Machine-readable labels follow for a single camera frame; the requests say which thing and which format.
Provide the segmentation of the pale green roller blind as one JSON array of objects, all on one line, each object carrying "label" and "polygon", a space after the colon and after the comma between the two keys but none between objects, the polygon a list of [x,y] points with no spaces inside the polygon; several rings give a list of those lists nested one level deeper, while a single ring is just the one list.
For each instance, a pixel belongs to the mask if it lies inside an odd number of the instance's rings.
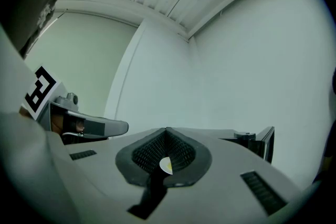
[{"label": "pale green roller blind", "polygon": [[26,56],[43,65],[79,98],[79,111],[103,116],[115,73],[137,28],[104,17],[55,13]]}]

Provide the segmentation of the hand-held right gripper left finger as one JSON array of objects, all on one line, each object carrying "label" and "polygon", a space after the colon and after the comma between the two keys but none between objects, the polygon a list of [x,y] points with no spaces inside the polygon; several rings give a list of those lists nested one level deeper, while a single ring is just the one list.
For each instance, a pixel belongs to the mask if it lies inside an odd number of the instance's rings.
[{"label": "hand-held right gripper left finger", "polygon": [[141,202],[145,188],[129,184],[115,159],[119,150],[154,132],[72,145],[64,145],[58,134],[50,132],[51,155],[69,196],[66,207],[73,214],[68,217],[58,210],[61,224],[166,224],[165,202],[146,220],[129,213],[129,208]]}]

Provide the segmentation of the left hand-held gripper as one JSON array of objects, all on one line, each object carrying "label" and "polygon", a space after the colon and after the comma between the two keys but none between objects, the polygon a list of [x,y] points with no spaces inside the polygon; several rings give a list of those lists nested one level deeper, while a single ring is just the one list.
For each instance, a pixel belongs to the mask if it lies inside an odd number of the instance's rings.
[{"label": "left hand-held gripper", "polygon": [[44,66],[36,69],[35,76],[21,106],[27,109],[30,118],[38,122],[46,131],[51,131],[50,118],[53,114],[67,114],[83,122],[83,131],[80,133],[66,132],[62,136],[108,138],[123,135],[128,131],[129,125],[125,121],[77,112],[78,96],[71,92],[68,93],[64,84]]}]

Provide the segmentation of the person's left hand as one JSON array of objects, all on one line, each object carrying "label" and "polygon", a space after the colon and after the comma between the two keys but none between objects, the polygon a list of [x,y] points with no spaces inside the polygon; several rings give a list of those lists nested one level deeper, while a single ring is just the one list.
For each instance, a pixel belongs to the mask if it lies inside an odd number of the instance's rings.
[{"label": "person's left hand", "polygon": [[53,114],[50,118],[51,131],[59,135],[63,135],[66,132],[81,133],[84,131],[85,121],[83,119],[61,114]]}]

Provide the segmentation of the white round plate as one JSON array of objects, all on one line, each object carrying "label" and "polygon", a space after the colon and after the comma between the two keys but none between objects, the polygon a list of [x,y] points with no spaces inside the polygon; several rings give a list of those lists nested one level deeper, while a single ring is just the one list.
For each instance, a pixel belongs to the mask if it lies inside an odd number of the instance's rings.
[{"label": "white round plate", "polygon": [[169,157],[164,157],[160,160],[159,162],[159,166],[160,166],[160,169],[162,171],[164,171],[165,173],[169,174],[169,175],[173,175],[173,169],[172,171],[168,170],[165,165],[167,162],[171,162],[170,158]]}]

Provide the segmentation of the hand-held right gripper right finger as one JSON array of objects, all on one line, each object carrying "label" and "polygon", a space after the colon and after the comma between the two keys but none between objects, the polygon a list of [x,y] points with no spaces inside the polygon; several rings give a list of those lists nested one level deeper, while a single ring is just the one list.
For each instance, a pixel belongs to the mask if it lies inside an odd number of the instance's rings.
[{"label": "hand-held right gripper right finger", "polygon": [[157,207],[157,224],[285,224],[287,210],[267,215],[241,177],[256,172],[288,205],[301,190],[285,174],[250,150],[221,140],[218,130],[176,131],[205,145],[212,163],[193,186],[168,189]]}]

